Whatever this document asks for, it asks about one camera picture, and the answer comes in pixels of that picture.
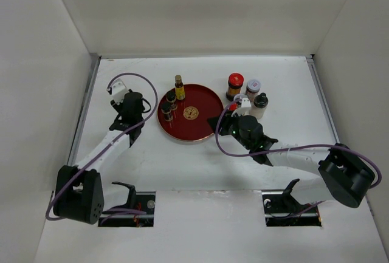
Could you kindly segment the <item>small black cap bottle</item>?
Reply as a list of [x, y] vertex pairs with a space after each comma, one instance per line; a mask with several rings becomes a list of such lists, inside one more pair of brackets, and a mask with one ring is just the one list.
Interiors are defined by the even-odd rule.
[[164, 116], [164, 120], [167, 122], [170, 122], [173, 120], [173, 114], [172, 114], [172, 109], [171, 109], [171, 103], [168, 101], [164, 102], [161, 104], [161, 112]]
[[168, 91], [166, 94], [167, 102], [169, 102], [171, 106], [171, 110], [175, 111], [177, 109], [177, 103], [176, 103], [176, 93], [173, 91]]

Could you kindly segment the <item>yellow label brown bottle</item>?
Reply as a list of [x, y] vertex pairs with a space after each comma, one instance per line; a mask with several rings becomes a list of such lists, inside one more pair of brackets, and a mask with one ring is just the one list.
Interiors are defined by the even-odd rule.
[[176, 94], [176, 99], [177, 100], [184, 100], [185, 99], [185, 88], [184, 84], [182, 82], [182, 77], [181, 75], [176, 75], [175, 76], [175, 94]]

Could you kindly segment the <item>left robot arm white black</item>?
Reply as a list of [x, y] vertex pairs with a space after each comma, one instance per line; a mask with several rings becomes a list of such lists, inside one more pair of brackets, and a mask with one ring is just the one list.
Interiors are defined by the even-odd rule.
[[118, 157], [127, 151], [142, 132], [147, 101], [139, 92], [125, 89], [111, 101], [117, 116], [104, 139], [76, 165], [64, 165], [57, 174], [55, 194], [46, 219], [70, 219], [87, 224], [101, 222], [101, 215], [142, 214], [136, 208], [136, 189], [119, 181], [109, 182], [105, 175]]

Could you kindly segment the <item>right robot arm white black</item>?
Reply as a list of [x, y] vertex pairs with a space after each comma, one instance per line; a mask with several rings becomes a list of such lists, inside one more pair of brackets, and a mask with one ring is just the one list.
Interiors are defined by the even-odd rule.
[[291, 212], [303, 205], [323, 200], [335, 200], [350, 208], [359, 207], [367, 191], [379, 181], [371, 163], [347, 146], [291, 146], [270, 138], [262, 125], [251, 115], [231, 112], [207, 119], [217, 137], [233, 137], [260, 165], [282, 166], [309, 172], [309, 180], [294, 179], [283, 191], [282, 205]]

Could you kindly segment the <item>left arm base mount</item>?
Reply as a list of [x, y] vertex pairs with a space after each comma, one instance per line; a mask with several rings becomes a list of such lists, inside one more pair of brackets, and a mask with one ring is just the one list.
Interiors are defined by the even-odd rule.
[[114, 182], [104, 194], [99, 227], [147, 228], [154, 226], [156, 193], [137, 191], [134, 185]]

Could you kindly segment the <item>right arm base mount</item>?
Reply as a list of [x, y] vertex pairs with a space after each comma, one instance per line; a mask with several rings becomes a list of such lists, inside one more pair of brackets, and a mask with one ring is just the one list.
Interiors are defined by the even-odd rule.
[[267, 227], [321, 227], [318, 203], [302, 205], [292, 196], [294, 179], [284, 190], [266, 190], [262, 192], [265, 224]]

